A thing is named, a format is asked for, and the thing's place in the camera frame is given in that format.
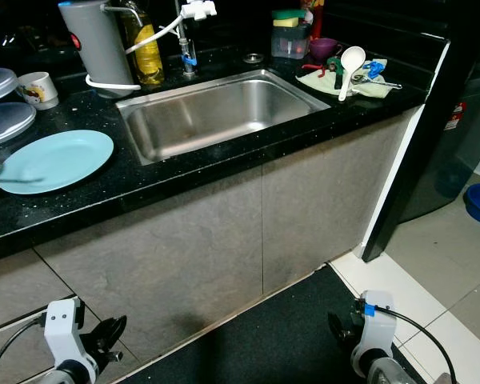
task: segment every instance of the plate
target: plate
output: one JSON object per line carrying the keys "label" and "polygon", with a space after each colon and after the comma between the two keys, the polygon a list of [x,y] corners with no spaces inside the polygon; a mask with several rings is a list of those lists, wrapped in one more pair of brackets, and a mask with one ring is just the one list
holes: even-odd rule
{"label": "plate", "polygon": [[12,194],[40,194],[82,180],[102,166],[114,142],[95,130],[72,130],[32,142],[3,163],[0,187]]}

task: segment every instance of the tile floor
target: tile floor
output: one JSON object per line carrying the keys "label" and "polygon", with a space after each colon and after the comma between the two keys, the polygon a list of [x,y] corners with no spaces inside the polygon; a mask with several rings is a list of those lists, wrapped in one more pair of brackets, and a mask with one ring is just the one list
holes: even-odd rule
{"label": "tile floor", "polygon": [[[468,185],[480,182],[472,178]],[[480,223],[461,197],[394,233],[386,253],[364,263],[349,253],[332,261],[355,294],[389,290],[397,310],[425,326],[448,351],[458,382],[480,384]],[[437,347],[397,321],[395,344],[423,378],[448,372]]]}

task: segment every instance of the kitchen cabinet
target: kitchen cabinet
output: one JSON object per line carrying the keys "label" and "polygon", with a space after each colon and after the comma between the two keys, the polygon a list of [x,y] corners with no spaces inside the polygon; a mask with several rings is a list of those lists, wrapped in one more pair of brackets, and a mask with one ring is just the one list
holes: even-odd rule
{"label": "kitchen cabinet", "polygon": [[[0,329],[0,348],[14,332],[27,324],[29,320]],[[98,319],[91,312],[86,311],[85,323],[81,332],[89,332],[97,324]],[[27,380],[53,366],[54,358],[45,342],[43,331],[44,329],[40,326],[32,326],[10,345],[0,360],[0,384],[12,384]],[[138,360],[124,345],[118,343],[114,350],[123,352],[123,359],[120,362],[109,364],[98,378],[97,384],[111,382],[138,366]]]}
{"label": "kitchen cabinet", "polygon": [[122,340],[156,358],[355,247],[405,115],[36,246]]}
{"label": "kitchen cabinet", "polygon": [[0,259],[0,326],[70,294],[71,290],[32,250]]}
{"label": "kitchen cabinet", "polygon": [[145,361],[262,295],[261,198],[258,167],[35,249]]}
{"label": "kitchen cabinet", "polygon": [[263,166],[263,290],[354,248],[407,127],[405,114]]}

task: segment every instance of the black cable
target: black cable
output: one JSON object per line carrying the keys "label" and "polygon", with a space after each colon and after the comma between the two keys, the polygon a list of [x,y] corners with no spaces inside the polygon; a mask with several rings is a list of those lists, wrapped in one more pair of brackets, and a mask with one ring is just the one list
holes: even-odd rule
{"label": "black cable", "polygon": [[2,358],[3,354],[6,352],[7,348],[13,343],[14,340],[18,338],[20,334],[28,330],[30,327],[35,326],[36,324],[39,324],[39,318],[35,318],[31,322],[28,322],[25,324],[23,327],[21,327],[19,330],[16,331],[15,334],[13,334],[9,340],[6,341],[6,343],[3,345],[2,348],[0,348],[0,359]]}
{"label": "black cable", "polygon": [[430,340],[432,340],[432,342],[437,346],[437,348],[439,348],[442,355],[444,356],[446,360],[446,364],[448,364],[448,369],[450,370],[451,382],[453,384],[457,384],[454,365],[451,363],[448,353],[445,351],[441,343],[428,330],[426,330],[425,327],[420,326],[413,319],[408,318],[407,316],[404,316],[403,314],[400,314],[398,312],[395,312],[394,310],[388,310],[387,308],[382,308],[380,306],[375,306],[375,310],[378,310],[379,312],[383,312],[384,314],[390,314],[391,316],[395,316],[396,318],[400,318],[401,320],[408,322],[409,324],[412,324],[413,326],[418,328],[421,332],[423,332]]}

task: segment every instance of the stainless steel sink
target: stainless steel sink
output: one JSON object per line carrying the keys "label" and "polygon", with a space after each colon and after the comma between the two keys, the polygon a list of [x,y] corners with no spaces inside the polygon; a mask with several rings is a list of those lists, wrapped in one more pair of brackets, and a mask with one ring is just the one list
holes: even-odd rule
{"label": "stainless steel sink", "polygon": [[143,165],[329,108],[266,70],[118,102]]}

